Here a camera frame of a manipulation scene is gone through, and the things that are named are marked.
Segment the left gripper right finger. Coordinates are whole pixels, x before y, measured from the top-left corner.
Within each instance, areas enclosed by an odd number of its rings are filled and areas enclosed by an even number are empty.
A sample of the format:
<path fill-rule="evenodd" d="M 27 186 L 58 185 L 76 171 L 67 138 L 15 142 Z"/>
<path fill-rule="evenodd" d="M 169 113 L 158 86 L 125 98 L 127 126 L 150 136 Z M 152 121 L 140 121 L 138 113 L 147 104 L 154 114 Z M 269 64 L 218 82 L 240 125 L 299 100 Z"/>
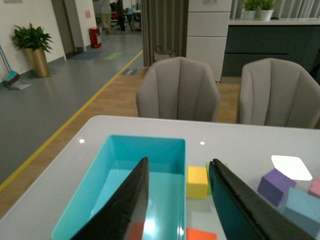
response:
<path fill-rule="evenodd" d="M 219 159 L 212 198 L 228 240 L 312 240 L 313 237 L 270 206 Z"/>

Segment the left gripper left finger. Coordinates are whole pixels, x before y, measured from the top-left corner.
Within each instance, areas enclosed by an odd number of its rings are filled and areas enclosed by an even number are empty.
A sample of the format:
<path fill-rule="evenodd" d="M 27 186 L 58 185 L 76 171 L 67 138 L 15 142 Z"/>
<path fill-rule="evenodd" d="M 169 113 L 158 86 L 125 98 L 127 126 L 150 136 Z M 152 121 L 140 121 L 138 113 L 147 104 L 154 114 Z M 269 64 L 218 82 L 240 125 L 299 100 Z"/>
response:
<path fill-rule="evenodd" d="M 149 200 L 149 159 L 143 157 L 107 203 L 73 240 L 128 240 L 135 223 L 145 223 Z"/>

